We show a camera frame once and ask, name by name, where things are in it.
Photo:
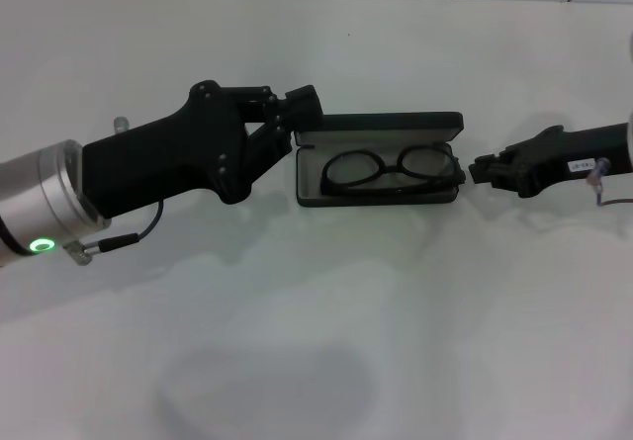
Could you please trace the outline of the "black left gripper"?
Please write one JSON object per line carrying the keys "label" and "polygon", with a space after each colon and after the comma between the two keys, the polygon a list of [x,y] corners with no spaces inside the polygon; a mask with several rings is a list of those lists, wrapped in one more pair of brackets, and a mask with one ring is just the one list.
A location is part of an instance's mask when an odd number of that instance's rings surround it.
{"label": "black left gripper", "polygon": [[[252,189],[246,162],[276,164],[290,152],[287,130],[322,120],[312,85],[280,98],[269,86],[203,81],[174,114],[85,145],[82,190],[96,207],[144,207],[195,189],[236,204]],[[248,123],[263,125],[248,134]]]}

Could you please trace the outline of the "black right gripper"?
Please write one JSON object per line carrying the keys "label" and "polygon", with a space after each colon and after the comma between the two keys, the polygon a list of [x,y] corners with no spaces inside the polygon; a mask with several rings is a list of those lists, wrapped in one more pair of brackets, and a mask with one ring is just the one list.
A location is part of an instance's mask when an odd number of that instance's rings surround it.
{"label": "black right gripper", "polygon": [[558,183],[585,179],[596,168],[605,176],[632,171],[628,126],[567,132],[551,127],[499,154],[478,156],[469,166],[475,184],[532,198]]}

